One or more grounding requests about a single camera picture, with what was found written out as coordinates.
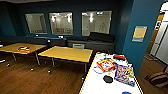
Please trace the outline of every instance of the dark blue wall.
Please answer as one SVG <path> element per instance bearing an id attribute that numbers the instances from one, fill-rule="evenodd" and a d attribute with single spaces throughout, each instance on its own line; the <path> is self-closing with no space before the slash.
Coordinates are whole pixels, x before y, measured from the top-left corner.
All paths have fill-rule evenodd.
<path id="1" fill-rule="evenodd" d="M 16 36 L 24 36 L 25 34 L 20 23 L 16 5 L 12 3 L 7 3 L 6 7 Z"/>
<path id="2" fill-rule="evenodd" d="M 7 11 L 7 3 L 0 2 L 0 26 L 5 36 L 16 36 L 11 18 Z"/>
<path id="3" fill-rule="evenodd" d="M 152 36 L 159 10 L 163 0 L 134 0 L 123 53 L 129 63 L 133 63 L 134 72 L 137 75 L 143 61 L 147 46 Z M 132 42 L 136 26 L 147 26 L 147 32 L 143 42 Z"/>
<path id="4" fill-rule="evenodd" d="M 0 36 L 3 36 L 3 32 L 2 32 L 2 30 L 1 30 L 1 27 L 0 27 Z"/>
<path id="5" fill-rule="evenodd" d="M 133 1 L 134 0 L 121 0 L 120 2 L 117 32 L 115 34 L 115 52 L 117 52 L 117 54 L 123 53 L 123 47 L 127 34 Z"/>
<path id="6" fill-rule="evenodd" d="M 40 2 L 40 3 L 27 3 L 18 4 L 18 12 L 21 19 L 21 24 L 23 26 L 23 31 L 26 36 L 35 36 L 35 34 L 30 34 L 26 23 L 25 14 L 28 13 L 44 13 L 45 22 L 48 34 L 40 34 L 40 37 L 57 37 L 57 35 L 51 34 L 49 13 L 59 13 L 59 12 L 72 12 L 73 13 L 73 33 L 74 36 L 82 36 L 82 15 L 81 12 L 84 11 L 103 11 L 112 10 L 112 23 L 110 26 L 110 34 L 115 34 L 116 22 L 118 18 L 118 7 L 119 1 L 117 0 L 98 0 L 99 2 L 91 2 L 91 0 L 75 0 L 67 2 L 55 1 L 55 2 Z"/>

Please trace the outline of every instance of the poster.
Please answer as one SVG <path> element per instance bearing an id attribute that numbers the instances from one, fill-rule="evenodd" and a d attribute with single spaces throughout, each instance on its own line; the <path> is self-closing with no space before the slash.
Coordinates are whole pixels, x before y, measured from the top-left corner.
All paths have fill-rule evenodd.
<path id="1" fill-rule="evenodd" d="M 146 30 L 147 30 L 147 26 L 136 26 L 132 41 L 143 42 Z"/>

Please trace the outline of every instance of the window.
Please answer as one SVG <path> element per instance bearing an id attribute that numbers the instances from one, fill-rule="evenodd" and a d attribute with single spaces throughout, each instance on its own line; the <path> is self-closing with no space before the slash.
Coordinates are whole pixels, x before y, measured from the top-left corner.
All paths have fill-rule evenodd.
<path id="1" fill-rule="evenodd" d="M 44 14 L 26 14 L 26 20 L 30 33 L 46 34 Z"/>
<path id="2" fill-rule="evenodd" d="M 112 11 L 82 12 L 82 35 L 89 36 L 90 32 L 109 34 Z"/>
<path id="3" fill-rule="evenodd" d="M 72 12 L 50 13 L 52 34 L 73 35 Z"/>

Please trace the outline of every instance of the wooden table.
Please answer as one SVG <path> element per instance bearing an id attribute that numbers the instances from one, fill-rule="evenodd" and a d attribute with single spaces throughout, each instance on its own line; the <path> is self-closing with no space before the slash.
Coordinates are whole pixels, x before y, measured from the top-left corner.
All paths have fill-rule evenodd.
<path id="1" fill-rule="evenodd" d="M 143 94 L 136 78 L 134 87 L 118 82 L 115 79 L 113 79 L 112 83 L 106 83 L 103 80 L 103 77 L 105 75 L 108 75 L 108 73 L 110 72 L 110 76 L 114 78 L 115 70 L 110 70 L 109 72 L 102 72 L 100 70 L 101 73 L 95 72 L 95 68 L 97 66 L 96 62 L 104 58 L 113 59 L 113 55 L 107 55 L 104 53 L 96 54 L 79 94 L 122 94 L 122 92 L 130 92 L 131 94 Z M 127 61 L 119 61 L 115 59 L 113 60 L 116 61 L 116 63 L 118 63 L 119 65 L 128 66 Z"/>
<path id="2" fill-rule="evenodd" d="M 20 47 L 29 47 L 29 51 L 28 52 L 21 52 L 21 51 L 18 50 Z M 38 55 L 37 55 L 36 51 L 39 50 L 39 49 L 42 49 L 44 47 L 46 47 L 46 46 L 45 45 L 16 43 L 16 44 L 11 44 L 11 45 L 8 45 L 8 46 L 4 46 L 4 47 L 0 48 L 0 51 L 12 53 L 15 61 L 16 61 L 16 57 L 15 57 L 14 53 L 27 55 L 27 54 L 35 52 L 37 63 L 38 63 L 38 65 L 40 65 L 40 62 L 39 62 Z"/>
<path id="3" fill-rule="evenodd" d="M 86 63 L 89 63 L 91 54 L 92 50 L 89 49 L 77 49 L 77 48 L 54 46 L 44 52 L 39 53 L 38 55 L 51 57 L 53 61 L 53 66 L 55 66 L 53 58 L 85 62 L 85 72 L 86 72 L 87 71 Z"/>

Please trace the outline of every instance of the floor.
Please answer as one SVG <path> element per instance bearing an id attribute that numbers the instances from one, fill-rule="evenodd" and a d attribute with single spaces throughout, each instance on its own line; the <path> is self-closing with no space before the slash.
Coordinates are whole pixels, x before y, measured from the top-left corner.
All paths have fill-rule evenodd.
<path id="1" fill-rule="evenodd" d="M 0 94 L 78 94 L 83 84 L 84 64 L 56 61 L 52 67 L 48 58 L 40 57 L 37 65 L 34 55 L 16 55 L 0 52 Z M 157 88 L 144 78 L 148 74 L 160 72 L 165 65 L 159 61 L 144 58 L 137 80 L 144 94 L 168 94 L 168 86 Z"/>
<path id="2" fill-rule="evenodd" d="M 158 88 L 151 85 L 147 80 L 144 79 L 146 75 L 163 71 L 165 66 L 166 65 L 160 61 L 156 61 L 156 60 L 151 61 L 144 58 L 139 75 L 137 77 L 137 80 L 144 94 L 168 94 L 168 85 L 162 88 Z"/>

